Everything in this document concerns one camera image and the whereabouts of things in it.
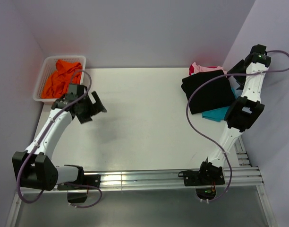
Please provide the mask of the teal t-shirt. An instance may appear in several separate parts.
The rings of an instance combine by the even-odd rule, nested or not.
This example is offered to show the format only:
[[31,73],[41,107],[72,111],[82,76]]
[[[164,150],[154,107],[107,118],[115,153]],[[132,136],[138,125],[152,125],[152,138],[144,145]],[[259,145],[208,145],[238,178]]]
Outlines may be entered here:
[[217,105],[221,105],[221,107],[219,108],[213,107],[211,110],[202,112],[202,118],[215,122],[221,122],[222,120],[224,120],[227,110],[229,109],[230,105],[234,102],[234,100],[237,98],[235,89],[233,87],[231,88],[230,93],[234,96],[233,101],[230,100],[226,101],[225,95],[221,95],[215,98]]

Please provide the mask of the black t-shirt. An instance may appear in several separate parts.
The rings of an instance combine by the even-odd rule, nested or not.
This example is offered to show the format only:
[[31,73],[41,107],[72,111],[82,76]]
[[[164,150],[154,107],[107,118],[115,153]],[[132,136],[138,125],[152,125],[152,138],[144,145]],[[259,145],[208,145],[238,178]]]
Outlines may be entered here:
[[[187,99],[189,99],[192,93],[203,83],[223,74],[223,70],[199,72],[183,78],[181,88],[185,92]],[[226,77],[222,77],[199,89],[193,96],[189,108],[191,114],[198,114],[228,107],[233,104],[235,99],[229,80]]]

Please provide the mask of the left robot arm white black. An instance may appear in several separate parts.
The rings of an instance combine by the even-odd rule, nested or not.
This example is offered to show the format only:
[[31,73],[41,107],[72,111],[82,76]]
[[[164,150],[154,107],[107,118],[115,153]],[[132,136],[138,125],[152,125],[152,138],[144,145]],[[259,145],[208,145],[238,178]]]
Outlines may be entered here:
[[52,104],[50,115],[37,137],[24,152],[15,152],[12,157],[17,188],[51,191],[62,183],[69,183],[75,189],[84,186],[85,175],[81,166],[56,167],[51,158],[63,132],[74,118],[83,124],[91,121],[92,116],[107,111],[97,92],[93,91],[91,95],[94,103],[88,95],[77,99],[73,94],[66,94]]

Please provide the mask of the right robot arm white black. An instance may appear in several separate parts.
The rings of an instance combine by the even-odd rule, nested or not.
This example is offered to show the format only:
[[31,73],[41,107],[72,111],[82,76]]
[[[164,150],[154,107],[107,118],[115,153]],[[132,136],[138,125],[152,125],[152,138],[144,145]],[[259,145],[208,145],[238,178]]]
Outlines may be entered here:
[[245,78],[242,93],[226,112],[224,117],[226,126],[219,141],[215,141],[198,129],[194,129],[196,133],[214,143],[217,149],[212,151],[207,159],[201,163],[199,170],[186,170],[178,174],[183,178],[185,186],[231,184],[232,176],[226,182],[223,167],[224,164],[227,164],[229,172],[233,173],[228,153],[236,140],[245,130],[250,129],[264,110],[264,105],[261,102],[261,89],[270,64],[271,60],[268,56],[259,54],[256,60],[250,60],[245,73],[233,73],[234,76]]

